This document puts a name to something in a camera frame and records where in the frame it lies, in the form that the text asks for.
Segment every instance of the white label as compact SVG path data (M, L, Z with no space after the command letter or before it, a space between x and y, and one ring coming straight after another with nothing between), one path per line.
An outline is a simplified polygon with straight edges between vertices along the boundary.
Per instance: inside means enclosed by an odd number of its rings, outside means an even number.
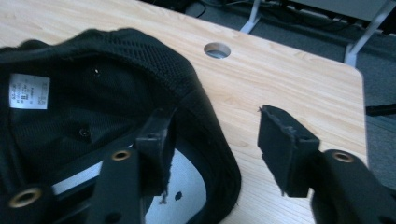
M47 109L49 89L49 77L11 74L9 81L9 107Z

